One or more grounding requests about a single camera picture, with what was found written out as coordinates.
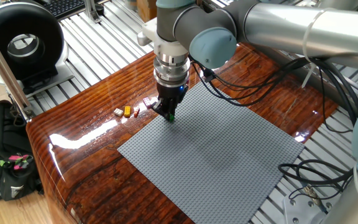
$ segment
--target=black cable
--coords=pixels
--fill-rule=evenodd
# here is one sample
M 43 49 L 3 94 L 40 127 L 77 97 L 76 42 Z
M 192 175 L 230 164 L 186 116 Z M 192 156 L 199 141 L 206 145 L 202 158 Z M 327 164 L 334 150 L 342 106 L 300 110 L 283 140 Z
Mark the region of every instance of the black cable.
M 335 187 L 332 186 L 332 185 L 311 185 L 311 187 L 332 187 L 332 188 L 335 188 Z M 335 194 L 333 194 L 332 196 L 324 197 L 324 198 L 313 197 L 313 196 L 310 196 L 310 195 L 304 194 L 304 193 L 299 193 L 299 194 L 295 195 L 294 197 L 292 197 L 292 195 L 293 195 L 295 192 L 298 192 L 298 191 L 300 191 L 300 190 L 302 190 L 302 189 L 304 189 L 304 187 L 301 187 L 301 188 L 298 188 L 298 189 L 294 190 L 293 192 L 291 192 L 291 194 L 288 196 L 288 198 L 289 198 L 290 200 L 293 200 L 293 199 L 297 198 L 297 196 L 304 195 L 304 196 L 307 196 L 307 197 L 312 198 L 312 199 L 329 200 L 329 199 L 331 199 L 331 198 L 337 196 L 339 193 L 341 193 L 341 191 L 338 190 L 338 191 L 337 191 Z
M 296 169 L 295 169 L 295 173 L 296 173 L 296 176 L 297 177 L 300 177 L 300 169 L 302 168 L 302 166 L 304 164 L 309 164 L 309 163 L 317 163 L 317 164 L 322 164 L 324 166 L 327 166 L 331 169 L 334 169 L 342 174 L 347 174 L 348 172 L 352 172 L 352 169 L 350 171 L 346 171 L 346 170 L 342 170 L 341 168 L 333 165 L 333 164 L 330 164 L 328 162 L 324 162 L 324 161 L 320 161 L 320 160 L 317 160 L 317 159 L 308 159 L 308 160 L 305 160 L 305 161 L 302 161 L 300 162 L 297 166 L 296 166 Z M 326 175 L 320 175 L 321 177 L 323 177 L 324 179 L 326 180 L 332 180 L 330 177 L 326 176 Z M 333 182 L 332 184 L 334 184 L 337 188 L 341 189 L 341 186 L 339 184 L 337 184 L 336 182 Z
M 302 187 L 302 188 L 296 189 L 296 190 L 294 190 L 293 192 L 291 192 L 291 194 L 288 196 L 288 198 L 289 198 L 290 200 L 293 200 L 293 199 L 295 199 L 297 196 L 304 195 L 304 196 L 307 196 L 307 197 L 313 198 L 313 199 L 328 200 L 328 199 L 331 199 L 331 198 L 337 196 L 339 193 L 343 192 L 343 191 L 347 188 L 347 186 L 349 185 L 349 183 L 351 182 L 351 180 L 352 180 L 352 177 L 350 177 L 348 180 L 346 180 L 346 181 L 342 184 L 342 186 L 341 186 L 340 189 L 338 189 L 337 187 L 332 186 L 332 185 L 311 185 L 311 187 L 332 187 L 332 188 L 337 189 L 337 192 L 336 192 L 335 194 L 333 194 L 332 196 L 329 196 L 329 197 L 316 198 L 316 197 L 312 197 L 312 196 L 310 196 L 310 195 L 308 195 L 308 194 L 304 194 L 304 193 L 300 193 L 300 194 L 295 195 L 294 197 L 291 197 L 295 192 L 304 189 L 304 187 Z
M 327 117 L 326 117 L 326 91 L 325 91 L 325 87 L 324 87 L 324 80 L 323 80 L 323 74 L 321 73 L 321 69 L 319 68 L 319 73 L 320 73 L 320 80 L 321 80 L 321 90 L 323 92 L 323 122 L 324 125 L 327 127 L 327 129 L 329 131 L 332 131 L 334 133 L 339 133 L 339 134 L 345 134 L 345 133 L 349 133 L 352 132 L 353 130 L 347 130 L 347 131 L 337 131 L 335 129 L 332 129 L 328 124 L 327 124 Z
M 215 74 L 216 78 L 228 85 L 231 85 L 233 87 L 237 87 L 237 88 L 242 88 L 242 89 L 250 89 L 250 88 L 258 88 L 260 87 L 261 85 L 263 85 L 263 83 L 265 83 L 266 85 L 267 84 L 272 84 L 274 82 L 276 82 L 276 80 L 273 80 L 271 82 L 268 82 L 268 80 L 270 80 L 272 77 L 274 77 L 275 74 L 281 72 L 281 71 L 285 71 L 286 69 L 289 69 L 289 70 L 294 70 L 294 69 L 297 69 L 297 68 L 300 68 L 302 67 L 303 65 L 299 65 L 297 67 L 291 67 L 291 66 L 295 66 L 296 63 L 299 63 L 301 62 L 302 58 L 298 58 L 298 59 L 295 59 L 295 60 L 292 60 L 291 62 L 288 62 L 287 64 L 283 65 L 281 68 L 279 68 L 276 72 L 273 72 L 271 75 L 269 75 L 263 82 L 257 84 L 257 85 L 253 85 L 253 86 L 242 86 L 242 85 L 236 85 L 236 84 L 233 84 L 233 83 L 230 83 L 226 80 L 224 80 L 223 78 L 221 78 L 219 75 Z
M 198 78 L 200 78 L 202 84 L 205 86 L 205 88 L 206 88 L 212 95 L 214 95 L 214 96 L 216 96 L 216 97 L 218 97 L 218 98 L 221 98 L 219 95 L 213 93 L 213 92 L 208 88 L 208 86 L 205 84 L 204 80 L 201 78 L 200 73 L 198 72 L 196 66 L 195 66 L 193 63 L 192 63 L 192 66 L 193 66 L 194 70 L 196 71 L 196 73 L 197 73 L 197 75 L 198 75 Z
M 290 66 L 290 68 L 288 69 L 285 69 L 283 72 L 282 75 L 280 75 L 278 78 L 275 79 L 274 83 L 272 83 L 273 85 L 260 97 L 258 98 L 257 100 L 255 100 L 254 102 L 251 102 L 251 103 L 248 103 L 248 104 L 241 104 L 241 103 L 236 103 L 236 102 L 233 102 L 231 100 L 241 100 L 241 99 L 244 99 L 244 98 L 247 98 L 247 97 L 250 97 L 252 96 L 253 94 L 257 93 L 267 82 L 270 78 L 274 77 L 277 73 L 280 73 L 282 72 L 282 68 L 279 69 L 278 71 L 274 72 L 273 74 L 271 74 L 263 83 L 262 85 L 259 85 L 258 89 L 256 89 L 255 91 L 253 91 L 252 93 L 249 93 L 248 95 L 245 95 L 245 96 L 241 96 L 241 97 L 237 97 L 237 98 L 228 98 L 228 97 L 225 97 L 214 85 L 212 82 L 210 82 L 209 84 L 212 86 L 213 90 L 220 96 L 220 98 L 226 100 L 227 102 L 229 102 L 230 104 L 232 105 L 235 105 L 235 106 L 251 106 L 251 105 L 254 105 L 260 101 L 262 101 L 277 85 L 280 81 L 282 81 L 285 77 L 285 75 L 287 75 L 288 73 L 292 72 L 293 70 L 297 69 L 297 68 L 300 68 L 303 66 L 303 62 L 302 62 L 302 59 L 299 58 L 299 59 L 296 59 L 296 60 L 293 60 L 292 62 L 288 63 L 287 64 L 288 66 Z
M 330 164 L 328 162 L 324 162 L 324 161 L 321 161 L 321 162 L 333 166 L 332 164 Z M 280 164 L 280 165 L 278 165 L 278 170 L 281 173 L 283 173 L 285 176 L 287 176 L 287 177 L 291 177 L 292 179 L 298 180 L 300 182 L 304 182 L 306 184 L 311 184 L 311 185 L 335 184 L 335 183 L 338 183 L 338 182 L 341 182 L 341 181 L 346 181 L 349 177 L 352 176 L 351 172 L 347 172 L 346 174 L 344 174 L 344 175 L 342 175 L 340 177 L 334 178 L 334 179 L 331 179 L 331 178 L 328 177 L 328 180 L 309 180 L 309 179 L 305 179 L 305 178 L 302 178 L 302 177 L 298 177 L 297 175 L 293 175 L 293 174 L 285 171 L 283 169 L 283 167 L 297 168 L 298 165 L 296 165 L 296 164 Z M 316 172 L 318 172 L 317 170 L 314 170 L 314 169 L 309 168 L 309 167 L 301 167 L 300 169 L 306 169 L 308 171 L 314 172 L 315 174 L 317 174 Z
M 358 117 L 358 97 L 354 92 L 353 87 L 350 86 L 349 82 L 345 79 L 345 77 L 341 74 L 341 72 L 332 63 L 326 63 L 326 65 L 333 72 L 333 74 L 340 79 L 342 84 L 345 86 L 347 92 L 350 94 L 356 106 L 356 110 L 357 110 L 356 116 Z
M 328 78 L 332 81 L 332 83 L 334 84 L 334 86 L 336 87 L 339 95 L 341 96 L 342 100 L 344 101 L 345 104 L 345 109 L 347 110 L 347 112 L 349 113 L 349 117 L 352 121 L 353 126 L 356 124 L 356 120 L 357 120 L 357 116 L 353 110 L 353 107 L 348 99 L 348 97 L 345 94 L 345 91 L 342 89 L 341 85 L 339 84 L 339 82 L 336 80 L 336 78 L 334 77 L 334 75 L 331 73 L 331 71 L 329 71 L 328 69 L 326 69 L 325 67 L 320 67 L 324 73 L 328 76 Z

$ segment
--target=yellow lego brick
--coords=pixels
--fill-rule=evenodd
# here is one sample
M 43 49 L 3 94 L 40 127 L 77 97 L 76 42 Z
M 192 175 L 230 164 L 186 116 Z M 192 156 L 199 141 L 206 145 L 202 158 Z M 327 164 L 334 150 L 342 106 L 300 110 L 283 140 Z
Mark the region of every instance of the yellow lego brick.
M 130 106 L 126 106 L 124 109 L 124 116 L 126 118 L 129 118 L 131 116 L 131 107 Z

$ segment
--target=cable bundle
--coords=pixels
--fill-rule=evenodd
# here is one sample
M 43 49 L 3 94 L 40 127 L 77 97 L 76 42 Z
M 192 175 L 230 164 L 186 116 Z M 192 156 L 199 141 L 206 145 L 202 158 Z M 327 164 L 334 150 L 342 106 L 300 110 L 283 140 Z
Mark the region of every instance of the cable bundle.
M 346 81 L 346 79 L 343 77 L 343 75 L 340 73 L 340 71 L 333 64 L 327 63 L 325 59 L 304 58 L 303 57 L 303 58 L 298 58 L 298 59 L 292 60 L 291 62 L 282 66 L 276 72 L 273 72 L 261 83 L 259 83 L 257 85 L 252 85 L 252 86 L 242 86 L 242 85 L 236 85 L 235 83 L 230 83 L 230 82 L 226 81 L 225 79 L 221 78 L 219 75 L 215 74 L 211 69 L 204 68 L 204 66 L 202 66 L 202 64 L 195 61 L 192 57 L 190 57 L 190 59 L 192 60 L 192 65 L 193 65 L 197 75 L 199 76 L 201 82 L 207 88 L 207 90 L 214 96 L 224 99 L 227 102 L 229 102 L 230 104 L 236 105 L 236 106 L 250 106 L 250 105 L 254 105 L 254 104 L 262 101 L 280 83 L 280 81 L 282 81 L 285 78 L 285 76 L 288 73 L 291 73 L 292 71 L 294 71 L 298 68 L 304 67 L 305 65 L 312 62 L 319 68 L 319 74 L 320 74 L 320 78 L 321 78 L 321 86 L 322 86 L 322 92 L 323 92 L 323 118 L 324 118 L 324 124 L 326 125 L 326 127 L 330 131 L 333 131 L 336 133 L 348 133 L 348 132 L 352 131 L 352 130 L 337 131 L 327 125 L 326 115 L 325 115 L 325 89 L 324 89 L 323 75 L 322 75 L 321 71 L 323 71 L 327 75 L 327 77 L 331 80 L 331 83 L 336 87 L 339 95 L 341 96 L 341 98 L 344 102 L 345 109 L 349 113 L 349 117 L 350 117 L 353 125 L 355 125 L 356 120 L 358 118 L 358 98 L 357 98 L 356 94 L 354 93 L 354 90 L 352 89 L 350 84 Z M 203 71 L 204 77 L 207 81 L 204 81 L 202 79 L 200 73 L 197 71 L 197 69 L 195 67 L 195 64 L 197 64 L 200 67 L 200 69 Z M 219 82 L 221 82 L 224 86 L 228 87 L 232 91 L 245 91 L 245 90 L 253 90 L 253 91 L 249 94 L 246 94 L 244 96 L 237 97 L 237 98 L 226 97 L 221 93 L 220 90 L 218 90 L 214 86 L 214 84 L 212 83 L 213 79 L 217 79 Z M 263 95 L 261 97 L 259 97 L 255 101 L 250 102 L 250 103 L 239 103 L 236 101 L 236 100 L 248 98 L 248 97 L 256 94 L 257 92 L 259 92 L 263 87 L 266 87 L 266 86 L 270 86 L 270 87 L 267 89 L 267 91 L 265 91 L 263 93 Z M 351 101 L 349 100 L 348 95 L 350 96 L 351 100 L 354 102 L 354 104 L 355 104 L 354 107 L 351 105 Z M 332 178 L 328 177 L 327 175 L 306 166 L 307 164 L 310 164 L 310 163 L 322 164 L 324 166 L 327 166 L 327 167 L 337 171 L 338 173 L 341 173 L 342 175 L 338 178 L 332 179 Z M 285 170 L 285 167 L 294 169 L 296 172 L 296 175 L 293 175 L 293 174 L 287 172 Z M 342 170 L 328 162 L 319 161 L 319 160 L 315 160 L 315 159 L 303 161 L 303 162 L 299 163 L 298 165 L 296 165 L 296 164 L 280 164 L 278 169 L 280 172 L 282 172 L 284 174 L 284 176 L 298 180 L 304 186 L 309 184 L 312 187 L 333 187 L 337 190 L 337 192 L 334 195 L 332 195 L 330 197 L 326 197 L 326 198 L 320 198 L 321 200 L 331 199 L 331 198 L 335 197 L 336 195 L 338 195 L 339 193 L 343 192 L 344 189 L 349 184 L 351 177 L 353 175 L 352 170 Z M 324 180 L 309 180 L 309 179 L 302 178 L 302 176 L 300 174 L 301 170 L 307 170 L 309 172 L 317 174 Z M 295 192 L 298 192 L 300 190 L 302 190 L 302 188 L 296 189 L 294 192 L 292 192 L 290 194 L 290 198 L 294 199 L 295 197 L 297 197 L 299 195 L 306 195 L 306 196 L 310 197 L 309 195 L 303 194 L 303 193 L 299 193 L 296 196 L 292 197 L 292 195 Z

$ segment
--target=gray joint cap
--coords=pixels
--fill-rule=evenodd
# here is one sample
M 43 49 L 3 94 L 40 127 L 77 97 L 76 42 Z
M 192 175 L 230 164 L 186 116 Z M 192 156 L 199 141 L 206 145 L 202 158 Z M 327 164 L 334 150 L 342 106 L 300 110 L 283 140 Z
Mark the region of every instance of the gray joint cap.
M 190 44 L 191 56 L 206 68 L 222 67 L 236 52 L 237 40 L 232 32 L 213 27 L 200 32 Z

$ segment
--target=cardboard box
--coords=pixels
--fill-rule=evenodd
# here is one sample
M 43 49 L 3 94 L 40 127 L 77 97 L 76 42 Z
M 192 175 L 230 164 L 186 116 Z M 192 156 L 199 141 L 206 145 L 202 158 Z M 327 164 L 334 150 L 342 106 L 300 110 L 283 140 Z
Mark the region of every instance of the cardboard box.
M 137 13 L 144 22 L 157 17 L 156 0 L 137 0 Z

